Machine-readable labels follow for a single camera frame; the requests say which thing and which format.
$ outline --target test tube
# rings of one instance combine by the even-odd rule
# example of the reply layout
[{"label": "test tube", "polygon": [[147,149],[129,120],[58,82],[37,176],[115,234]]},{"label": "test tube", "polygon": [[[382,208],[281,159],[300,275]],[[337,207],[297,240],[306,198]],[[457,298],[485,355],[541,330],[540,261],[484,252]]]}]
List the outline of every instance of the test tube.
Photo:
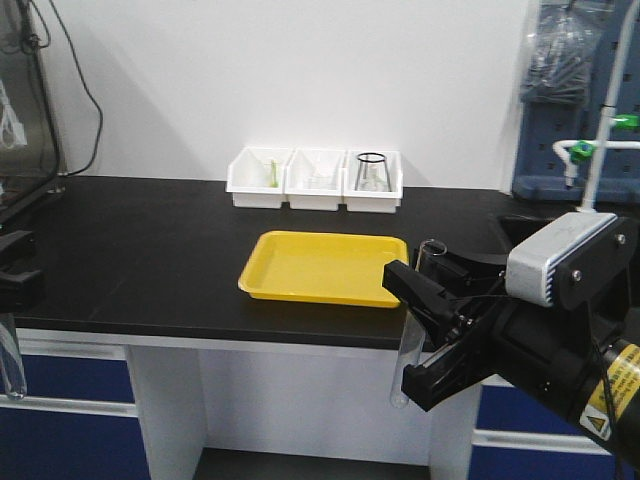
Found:
[{"label": "test tube", "polygon": [[11,313],[0,314],[0,369],[9,400],[22,400],[27,395],[27,381]]},{"label": "test tube", "polygon": [[[420,271],[422,260],[425,255],[445,255],[447,247],[439,240],[429,239],[420,244],[418,248],[418,258],[416,260],[417,272]],[[404,367],[407,365],[417,365],[420,362],[420,355],[424,342],[427,339],[427,332],[422,324],[415,319],[410,310],[407,310],[407,316],[404,320],[404,330],[400,339],[400,348],[398,350],[398,359],[396,360],[396,368],[393,374],[393,383],[391,384],[391,394],[389,401],[396,408],[404,408],[409,403],[409,397],[402,392],[402,376]]]}]

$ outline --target warning label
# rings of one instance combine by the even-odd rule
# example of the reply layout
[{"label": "warning label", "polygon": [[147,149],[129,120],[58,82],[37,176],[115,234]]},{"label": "warning label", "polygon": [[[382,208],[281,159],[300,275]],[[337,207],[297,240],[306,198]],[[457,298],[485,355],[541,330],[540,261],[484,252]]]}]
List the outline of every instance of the warning label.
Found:
[{"label": "warning label", "polygon": [[[640,347],[628,345],[607,370],[616,418],[624,413],[629,402],[640,389]],[[603,440],[611,437],[604,383],[600,381],[589,397],[580,416],[580,425]]]}]

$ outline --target white plastic container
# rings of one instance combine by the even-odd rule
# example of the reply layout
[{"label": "white plastic container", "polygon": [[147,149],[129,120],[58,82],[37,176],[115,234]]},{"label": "white plastic container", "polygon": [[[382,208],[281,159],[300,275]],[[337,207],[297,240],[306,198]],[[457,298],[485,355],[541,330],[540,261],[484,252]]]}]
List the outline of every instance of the white plastic container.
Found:
[{"label": "white plastic container", "polygon": [[[360,161],[358,155],[364,152],[381,153],[386,156],[386,164],[389,172],[391,191],[372,191],[356,188],[358,179],[358,167]],[[395,213],[402,199],[402,161],[400,152],[381,151],[371,149],[349,150],[345,163],[343,196],[347,210],[350,212],[381,212]],[[382,163],[374,164],[374,168],[384,169]],[[386,172],[381,171],[380,176],[386,185]]]},{"label": "white plastic container", "polygon": [[245,147],[227,170],[227,192],[236,207],[280,208],[292,148]]},{"label": "white plastic container", "polygon": [[344,158],[344,150],[296,150],[287,167],[284,189],[291,208],[338,210]]}]

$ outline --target lab faucet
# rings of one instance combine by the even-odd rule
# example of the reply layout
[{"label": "lab faucet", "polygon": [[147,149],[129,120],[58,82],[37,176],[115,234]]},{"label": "lab faucet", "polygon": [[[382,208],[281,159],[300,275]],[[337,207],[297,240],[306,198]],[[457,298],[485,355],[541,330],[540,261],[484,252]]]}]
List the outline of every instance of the lab faucet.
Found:
[{"label": "lab faucet", "polygon": [[[591,157],[591,154],[593,155],[587,183],[582,197],[582,204],[577,207],[579,212],[595,212],[595,198],[598,190],[598,184],[600,183],[600,176],[602,174],[602,167],[607,154],[607,149],[640,150],[640,142],[609,141],[611,128],[618,125],[619,122],[624,122],[626,120],[624,116],[616,117],[616,103],[618,101],[618,95],[622,85],[624,67],[627,63],[629,47],[631,46],[631,37],[633,35],[635,21],[638,17],[639,10],[640,0],[633,0],[633,3],[629,6],[624,17],[618,39],[618,48],[616,50],[613,68],[611,70],[611,77],[609,78],[607,96],[600,111],[600,123],[598,125],[596,139],[592,141],[560,140],[553,144],[554,152],[565,164],[565,185],[567,188],[572,188],[575,184],[575,179],[578,177],[578,165],[580,163],[581,156],[583,158],[587,158]],[[572,152],[569,153],[566,150],[567,148],[571,148]]]}]

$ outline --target pegboard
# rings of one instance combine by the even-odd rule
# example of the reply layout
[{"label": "pegboard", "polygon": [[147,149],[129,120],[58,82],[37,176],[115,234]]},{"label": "pegboard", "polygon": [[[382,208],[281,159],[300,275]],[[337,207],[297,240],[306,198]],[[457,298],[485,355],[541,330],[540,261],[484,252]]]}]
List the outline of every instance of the pegboard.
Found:
[{"label": "pegboard", "polygon": [[[528,103],[525,105],[512,193],[534,200],[579,201],[590,162],[580,167],[576,186],[565,187],[564,163],[553,152],[558,140],[593,140],[600,121],[600,106],[606,97],[609,75],[618,46],[620,25],[631,0],[616,0],[600,44],[594,55],[589,100],[585,105]],[[629,50],[618,114],[640,115],[640,18]],[[636,131],[612,130],[610,140],[640,141]],[[640,204],[640,151],[608,150],[597,200]]]}]

